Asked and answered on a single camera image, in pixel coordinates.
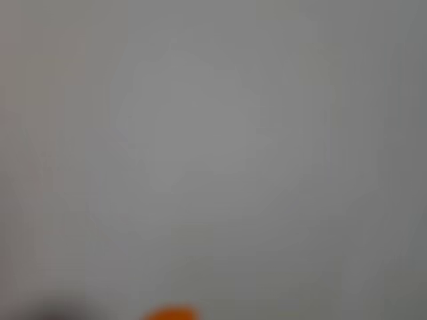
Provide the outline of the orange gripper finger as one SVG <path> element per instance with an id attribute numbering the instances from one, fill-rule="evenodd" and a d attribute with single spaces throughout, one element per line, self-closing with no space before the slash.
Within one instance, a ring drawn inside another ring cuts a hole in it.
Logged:
<path id="1" fill-rule="evenodd" d="M 198 320 L 198 312 L 189 305 L 166 305 L 141 316 L 142 320 Z"/>

